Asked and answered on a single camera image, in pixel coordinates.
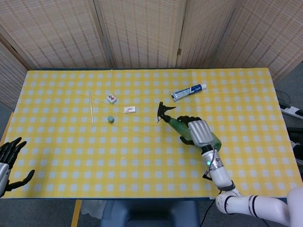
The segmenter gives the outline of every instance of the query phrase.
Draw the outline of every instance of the small white block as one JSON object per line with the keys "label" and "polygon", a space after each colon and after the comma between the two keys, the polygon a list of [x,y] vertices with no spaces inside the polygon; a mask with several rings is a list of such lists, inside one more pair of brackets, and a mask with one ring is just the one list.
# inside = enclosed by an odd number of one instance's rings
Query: small white block
{"label": "small white block", "polygon": [[124,113],[134,113],[134,112],[136,112],[135,106],[124,107]]}
{"label": "small white block", "polygon": [[116,97],[114,97],[112,94],[110,94],[109,96],[107,96],[107,100],[111,103],[111,104],[114,104],[117,99]]}

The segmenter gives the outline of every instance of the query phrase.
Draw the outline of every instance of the table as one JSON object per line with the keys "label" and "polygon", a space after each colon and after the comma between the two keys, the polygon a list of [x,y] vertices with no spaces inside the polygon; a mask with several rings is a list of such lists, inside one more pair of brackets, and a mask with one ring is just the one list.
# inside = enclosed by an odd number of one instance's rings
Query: table
{"label": "table", "polygon": [[[205,82],[173,102],[170,93]],[[95,127],[90,126],[92,92]],[[113,94],[113,105],[106,96]],[[218,190],[202,178],[200,150],[186,146],[157,108],[200,116],[221,139],[220,156],[244,195],[285,197],[301,186],[268,69],[34,70],[27,73],[6,141],[22,136],[6,198],[200,198]],[[125,106],[136,113],[124,113]],[[107,121],[111,115],[113,124]]]}

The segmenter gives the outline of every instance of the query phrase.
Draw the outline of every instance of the robotic hand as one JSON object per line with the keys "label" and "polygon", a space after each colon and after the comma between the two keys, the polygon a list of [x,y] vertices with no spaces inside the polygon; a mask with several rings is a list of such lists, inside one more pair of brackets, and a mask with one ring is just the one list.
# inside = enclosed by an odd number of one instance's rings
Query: robotic hand
{"label": "robotic hand", "polygon": [[301,226],[301,206],[297,201],[303,202],[303,188],[296,188],[289,192],[288,206],[279,199],[250,195],[242,196],[228,176],[222,160],[215,148],[212,133],[206,123],[199,117],[180,116],[177,120],[188,126],[192,140],[180,137],[183,143],[195,145],[202,150],[203,162],[208,167],[206,173],[211,176],[215,186],[224,193],[216,197],[218,210],[225,214],[241,213],[257,218],[281,223],[285,226]]}
{"label": "robotic hand", "polygon": [[35,171],[31,170],[23,181],[9,184],[9,174],[17,159],[18,153],[26,145],[26,141],[20,143],[21,137],[12,142],[7,142],[0,147],[0,197],[7,191],[12,191],[27,184],[33,177]]}

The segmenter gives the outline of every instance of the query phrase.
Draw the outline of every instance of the toothpaste tube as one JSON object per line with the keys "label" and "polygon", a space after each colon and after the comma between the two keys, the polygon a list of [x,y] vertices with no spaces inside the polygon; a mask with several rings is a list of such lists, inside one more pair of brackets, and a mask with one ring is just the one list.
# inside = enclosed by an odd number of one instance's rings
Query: toothpaste tube
{"label": "toothpaste tube", "polygon": [[206,84],[198,84],[189,88],[186,88],[181,91],[175,91],[171,93],[172,99],[176,102],[177,100],[186,97],[188,95],[192,95],[193,93],[197,93],[199,91],[202,91],[203,89],[206,89]]}

